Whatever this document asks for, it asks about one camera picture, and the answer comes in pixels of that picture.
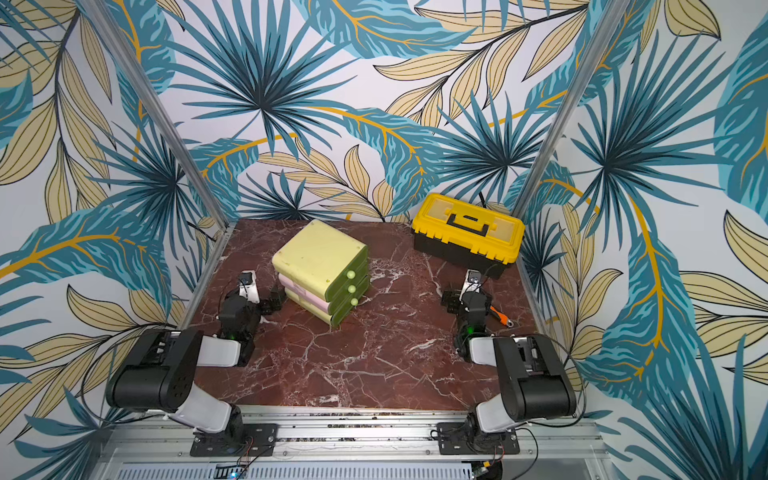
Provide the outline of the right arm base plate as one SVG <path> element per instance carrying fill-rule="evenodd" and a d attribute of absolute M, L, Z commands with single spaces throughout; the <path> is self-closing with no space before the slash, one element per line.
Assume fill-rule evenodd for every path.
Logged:
<path fill-rule="evenodd" d="M 509 431 L 485 433 L 465 422 L 441 422 L 431 431 L 441 455 L 514 455 L 520 452 L 516 436 Z"/>

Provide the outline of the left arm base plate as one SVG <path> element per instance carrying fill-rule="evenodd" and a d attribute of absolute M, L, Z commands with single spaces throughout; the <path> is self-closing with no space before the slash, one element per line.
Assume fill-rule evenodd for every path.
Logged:
<path fill-rule="evenodd" d="M 273 455 L 278 425 L 275 423 L 244 424 L 234 430 L 227 429 L 220 433 L 194 434 L 190 456 L 197 457 L 233 457 Z"/>

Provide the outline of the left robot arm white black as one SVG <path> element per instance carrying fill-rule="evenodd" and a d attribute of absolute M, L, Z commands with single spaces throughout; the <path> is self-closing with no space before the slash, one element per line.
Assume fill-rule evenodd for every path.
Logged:
<path fill-rule="evenodd" d="M 265 315 L 279 311 L 287 295 L 275 287 L 253 302 L 251 285 L 232 291 L 221 304 L 220 330 L 150 330 L 129 351 L 106 388 L 107 403 L 134 412 L 160 412 L 202 435 L 242 436 L 239 408 L 216 399 L 195 383 L 200 367 L 244 367 L 255 349 Z"/>

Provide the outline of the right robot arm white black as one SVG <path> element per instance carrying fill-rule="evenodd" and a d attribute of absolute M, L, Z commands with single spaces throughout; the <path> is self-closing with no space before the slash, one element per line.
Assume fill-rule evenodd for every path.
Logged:
<path fill-rule="evenodd" d="M 456 316 L 458 356 L 468 363 L 493 367 L 498 376 L 499 393 L 477 404 L 468 415 L 473 433 L 501 433 L 530 420 L 576 412 L 576 394 L 550 338 L 490 333 L 486 317 L 491 314 L 491 297 L 478 287 L 447 290 L 441 304 Z"/>

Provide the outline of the green drawer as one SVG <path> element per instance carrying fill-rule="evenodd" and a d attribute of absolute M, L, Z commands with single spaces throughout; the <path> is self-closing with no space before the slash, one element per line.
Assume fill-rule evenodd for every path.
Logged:
<path fill-rule="evenodd" d="M 356 284 L 368 274 L 368 265 L 368 248 L 365 247 L 356 254 L 347 266 L 341 268 L 339 274 L 326 289 L 325 299 L 331 301 L 339 295 L 346 294 L 350 285 Z"/>

